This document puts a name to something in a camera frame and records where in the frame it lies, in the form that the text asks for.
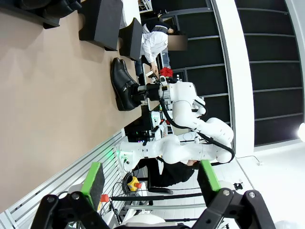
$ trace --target orange object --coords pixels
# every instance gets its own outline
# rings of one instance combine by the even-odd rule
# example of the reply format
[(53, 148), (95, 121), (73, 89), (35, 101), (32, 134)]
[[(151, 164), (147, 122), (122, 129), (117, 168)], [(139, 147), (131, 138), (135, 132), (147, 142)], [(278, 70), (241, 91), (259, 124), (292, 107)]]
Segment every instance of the orange object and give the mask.
[(142, 184), (141, 183), (135, 183), (134, 186), (136, 186), (137, 188), (142, 188)]
[(100, 200), (100, 202), (106, 202), (106, 203), (108, 203), (109, 202), (109, 196), (107, 195), (107, 194), (102, 194), (101, 195), (101, 200)]

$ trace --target red object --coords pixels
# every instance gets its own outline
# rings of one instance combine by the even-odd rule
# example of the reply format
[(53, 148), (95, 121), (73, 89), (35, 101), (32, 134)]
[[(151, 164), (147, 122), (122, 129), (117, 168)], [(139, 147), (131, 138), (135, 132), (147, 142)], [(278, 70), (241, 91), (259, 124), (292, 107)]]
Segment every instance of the red object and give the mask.
[(137, 187), (137, 188), (142, 188), (142, 184), (141, 183), (135, 183), (134, 186)]
[(173, 71), (172, 71), (172, 69), (170, 69), (170, 68), (166, 68), (166, 67), (164, 67), (164, 68), (162, 68), (161, 70), (160, 70), (160, 75), (163, 75), (163, 76), (168, 76), (168, 77), (172, 77), (173, 76)]
[(108, 203), (109, 202), (109, 196), (107, 194), (102, 194), (101, 195), (101, 199), (100, 199), (100, 202), (106, 202)]

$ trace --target tan surface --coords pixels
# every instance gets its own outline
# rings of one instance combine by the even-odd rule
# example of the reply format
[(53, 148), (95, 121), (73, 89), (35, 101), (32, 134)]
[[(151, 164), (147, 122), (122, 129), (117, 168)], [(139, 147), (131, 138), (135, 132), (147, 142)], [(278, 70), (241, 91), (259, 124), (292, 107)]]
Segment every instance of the tan surface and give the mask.
[[(117, 110), (110, 63), (118, 52), (80, 41), (76, 12), (49, 30), (2, 12), (0, 21), (2, 212), (141, 109)], [(135, 76), (133, 62), (124, 59)]]
[[(144, 72), (146, 75), (147, 73), (149, 73), (151, 71), (150, 66), (148, 66), (147, 64), (144, 64)], [(152, 80), (151, 78), (146, 77), (146, 82), (147, 83), (151, 83)], [(149, 106), (150, 106), (150, 110), (152, 111), (156, 106), (158, 106), (160, 103), (159, 101), (150, 101), (150, 99), (147, 99), (149, 102)]]

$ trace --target bright light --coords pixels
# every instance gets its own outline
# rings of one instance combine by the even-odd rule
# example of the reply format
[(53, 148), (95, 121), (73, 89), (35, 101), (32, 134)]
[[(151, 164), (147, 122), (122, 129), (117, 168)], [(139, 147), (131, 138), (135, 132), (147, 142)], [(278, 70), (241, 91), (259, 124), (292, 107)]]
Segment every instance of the bright light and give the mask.
[(297, 135), (299, 135), (299, 138), (302, 140), (302, 142), (305, 142), (305, 123), (300, 124)]

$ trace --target metal pole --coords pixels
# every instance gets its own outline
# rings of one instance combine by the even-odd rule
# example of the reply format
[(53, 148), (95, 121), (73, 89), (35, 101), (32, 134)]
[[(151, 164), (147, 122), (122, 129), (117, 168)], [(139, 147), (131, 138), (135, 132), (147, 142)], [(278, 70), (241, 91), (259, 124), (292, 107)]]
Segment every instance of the metal pole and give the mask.
[(167, 210), (167, 209), (187, 209), (187, 208), (204, 208), (206, 207), (205, 204), (189, 204), (189, 205), (141, 205), (141, 206), (135, 206), (135, 205), (126, 205), (126, 209), (138, 209), (138, 210)]

